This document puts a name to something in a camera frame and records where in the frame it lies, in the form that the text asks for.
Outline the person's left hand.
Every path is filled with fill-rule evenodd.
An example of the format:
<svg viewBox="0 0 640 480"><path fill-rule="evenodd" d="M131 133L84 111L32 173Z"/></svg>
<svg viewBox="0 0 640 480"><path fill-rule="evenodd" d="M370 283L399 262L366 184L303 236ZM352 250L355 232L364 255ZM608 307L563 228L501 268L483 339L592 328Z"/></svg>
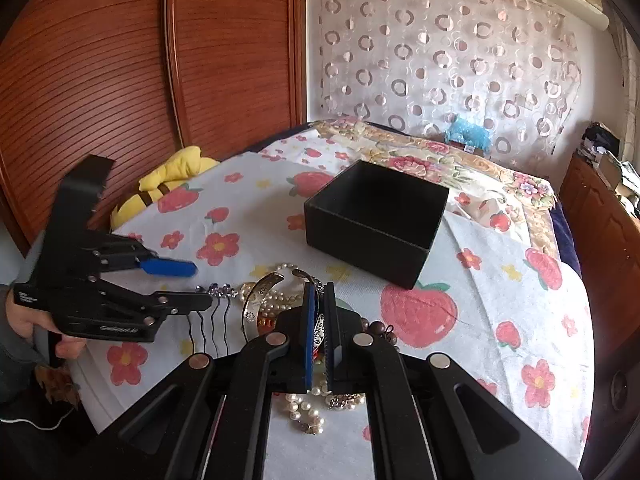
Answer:
<svg viewBox="0 0 640 480"><path fill-rule="evenodd" d="M32 339L36 327L58 335L61 339L54 346L54 354L60 359L74 360L86 348L87 341L63 334L53 323L49 312L20 306L14 301L13 289L6 295L6 319L14 333L23 339Z"/></svg>

